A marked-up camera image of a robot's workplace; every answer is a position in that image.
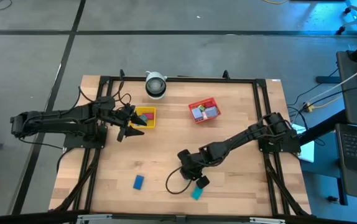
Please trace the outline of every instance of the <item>blue block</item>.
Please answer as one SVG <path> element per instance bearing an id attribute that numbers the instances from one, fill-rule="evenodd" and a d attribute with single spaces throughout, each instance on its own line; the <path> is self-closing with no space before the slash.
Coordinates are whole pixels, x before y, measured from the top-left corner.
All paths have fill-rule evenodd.
<path id="1" fill-rule="evenodd" d="M 211 118 L 218 115 L 218 110 L 215 106 L 212 106 L 211 108 L 206 108 L 205 113 L 208 118 Z"/>
<path id="2" fill-rule="evenodd" d="M 202 112 L 199 108 L 192 109 L 192 115 L 195 119 L 203 119 Z"/>
<path id="3" fill-rule="evenodd" d="M 134 189 L 141 190 L 141 185 L 142 181 L 144 180 L 144 177 L 141 175 L 137 175 L 136 179 L 134 180 Z"/>
<path id="4" fill-rule="evenodd" d="M 195 200 L 198 200 L 201 197 L 203 189 L 200 189 L 198 186 L 195 186 L 195 190 L 192 192 L 191 197 Z"/>

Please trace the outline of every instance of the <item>wooden tabletop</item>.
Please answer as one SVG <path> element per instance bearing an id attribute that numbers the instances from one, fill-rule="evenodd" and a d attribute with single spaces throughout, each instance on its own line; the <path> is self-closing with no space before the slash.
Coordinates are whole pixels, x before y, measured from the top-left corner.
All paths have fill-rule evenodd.
<path id="1" fill-rule="evenodd" d="M 95 99 L 100 76 L 83 76 L 83 92 Z M 288 119 L 284 92 L 280 80 L 266 80 L 273 112 Z M 113 83 L 113 93 L 119 82 Z M 166 96 L 150 99 L 144 82 L 125 82 L 122 94 L 130 93 L 131 104 L 156 107 L 156 127 L 143 129 L 145 135 L 117 142 L 118 128 L 109 126 L 105 148 L 100 155 L 92 212 L 157 213 L 191 215 L 265 215 L 271 206 L 266 171 L 257 141 L 233 150 L 224 163 L 203 170 L 210 180 L 199 200 L 191 198 L 195 183 L 180 195 L 165 189 L 167 176 L 180 166 L 177 153 L 191 153 L 209 142 L 224 141 L 257 122 L 253 88 L 245 83 L 168 82 Z M 195 124 L 188 104 L 214 97 L 222 114 L 204 123 Z M 87 101 L 80 98 L 79 105 Z M 61 161 L 50 208 L 60 205 L 78 180 L 83 149 L 74 149 Z M 310 213 L 300 163 L 288 153 L 280 154 L 285 185 L 302 208 Z M 141 190 L 133 188 L 136 175 L 143 175 Z M 169 188 L 179 191 L 187 185 L 179 172 L 169 180 Z M 275 186 L 278 209 L 282 213 L 279 189 Z M 81 196 L 84 207 L 87 186 Z"/>

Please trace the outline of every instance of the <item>red container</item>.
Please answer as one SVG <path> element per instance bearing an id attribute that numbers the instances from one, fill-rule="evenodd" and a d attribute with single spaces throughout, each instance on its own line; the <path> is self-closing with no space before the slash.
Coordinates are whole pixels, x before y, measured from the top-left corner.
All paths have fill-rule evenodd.
<path id="1" fill-rule="evenodd" d="M 196 121 L 196 120 L 195 120 L 195 118 L 193 117 L 193 114 L 192 114 L 192 109 L 197 108 L 199 105 L 203 105 L 203 104 L 205 104 L 205 103 L 207 103 L 207 102 L 211 102 L 211 103 L 213 103 L 213 104 L 216 106 L 217 111 L 218 111 L 217 116 L 219 116 L 219 115 L 221 114 L 221 111 L 220 111 L 219 107 L 217 106 L 217 103 L 216 103 L 216 101 L 215 101 L 215 99 L 214 99 L 213 97 L 208 98 L 208 99 L 205 99 L 205 100 L 201 100 L 201 101 L 198 101 L 198 102 L 195 102 L 195 103 L 191 103 L 190 105 L 188 105 L 188 107 L 190 108 L 190 113 L 191 113 L 192 119 L 193 119 L 194 122 L 196 122 L 197 124 L 198 124 L 198 123 L 201 123 L 201 122 L 204 122 L 204 121 L 207 121 L 207 120 L 209 120 L 209 119 L 213 119 L 213 118 L 216 118 L 216 117 L 217 117 L 217 116 L 214 116 L 214 117 L 211 117 L 211 118 L 202 119 L 202 120 L 200 120 L 200 121 Z"/>

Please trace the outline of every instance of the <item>white camera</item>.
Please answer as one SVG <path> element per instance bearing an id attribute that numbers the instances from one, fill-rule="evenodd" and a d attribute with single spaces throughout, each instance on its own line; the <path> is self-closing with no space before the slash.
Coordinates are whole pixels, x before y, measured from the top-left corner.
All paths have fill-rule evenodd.
<path id="1" fill-rule="evenodd" d="M 159 100 L 165 96 L 166 76 L 159 72 L 148 72 L 146 78 L 146 92 L 151 99 Z"/>

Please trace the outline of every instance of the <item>yellow bin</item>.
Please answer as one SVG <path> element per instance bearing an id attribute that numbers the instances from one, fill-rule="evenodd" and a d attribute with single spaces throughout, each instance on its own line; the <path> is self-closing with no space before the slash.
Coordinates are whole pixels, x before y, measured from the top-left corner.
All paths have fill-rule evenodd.
<path id="1" fill-rule="evenodd" d="M 136 129 L 144 129 L 144 128 L 154 128 L 156 123 L 156 108 L 153 107 L 136 107 L 134 111 L 137 113 L 138 116 L 142 115 L 143 113 L 153 113 L 154 119 L 147 120 L 147 126 L 135 126 L 133 123 L 129 123 L 130 126 Z"/>

